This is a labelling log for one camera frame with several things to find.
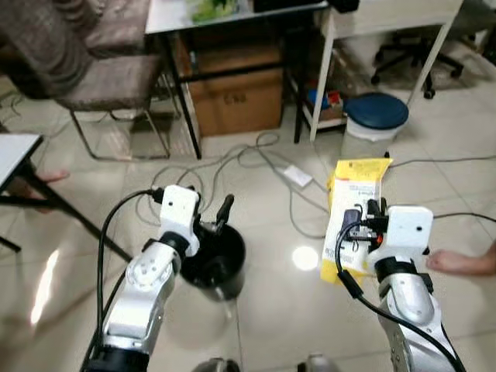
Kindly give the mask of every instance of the trash can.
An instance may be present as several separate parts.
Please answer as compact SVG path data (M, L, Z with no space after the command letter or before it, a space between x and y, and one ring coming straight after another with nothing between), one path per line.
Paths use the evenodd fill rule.
M405 103L385 93L370 93L345 101L348 115L341 159L384 157L408 120Z
M246 248L242 236L225 225L219 236L207 236L196 256L186 258L181 276L213 301L237 298L244 284Z

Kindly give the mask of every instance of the black plastic cup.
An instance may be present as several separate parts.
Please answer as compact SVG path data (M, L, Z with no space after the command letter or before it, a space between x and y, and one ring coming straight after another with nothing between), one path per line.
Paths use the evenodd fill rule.
M186 258L182 277L213 301L237 298L244 284L245 243L231 226L219 236L207 236L196 256Z

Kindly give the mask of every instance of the green object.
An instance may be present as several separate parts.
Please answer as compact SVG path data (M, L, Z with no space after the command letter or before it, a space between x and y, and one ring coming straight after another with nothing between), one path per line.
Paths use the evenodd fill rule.
M201 0L191 16L194 23L230 16L236 11L236 0Z

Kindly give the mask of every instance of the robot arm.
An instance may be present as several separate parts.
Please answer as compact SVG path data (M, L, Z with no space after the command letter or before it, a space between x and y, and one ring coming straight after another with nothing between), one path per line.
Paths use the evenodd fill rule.
M374 235L367 264L375 269L380 282L380 308L426 332L458 359L444 333L430 277L419 274L415 267L414 259L429 253L432 212L418 206L393 206L387 215L377 215L377 211L377 203L369 202L364 223ZM379 321L391 346L394 371L456 371L437 347L416 332L382 316Z
M159 236L129 263L122 291L104 322L102 349L87 371L146 371L181 264L198 252L203 233L221 232L233 197L226 198L218 221L205 227L199 220L199 202L193 190L176 185L165 188Z

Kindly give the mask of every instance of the person's foot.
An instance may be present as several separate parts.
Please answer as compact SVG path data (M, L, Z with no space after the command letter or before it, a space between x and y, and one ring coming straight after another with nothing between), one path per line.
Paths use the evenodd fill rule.
M69 172L67 170L58 170L57 172L47 173L38 175L40 180L47 184L52 184L53 182L61 181L69 177ZM38 194L31 186L29 186L23 179L15 178L11 184L7 187L7 191L10 195L19 196L21 198L39 199L44 200L45 198ZM50 213L51 209L37 208L40 213Z
M448 250L439 250L427 258L431 270L453 275L495 275L496 257L468 257Z

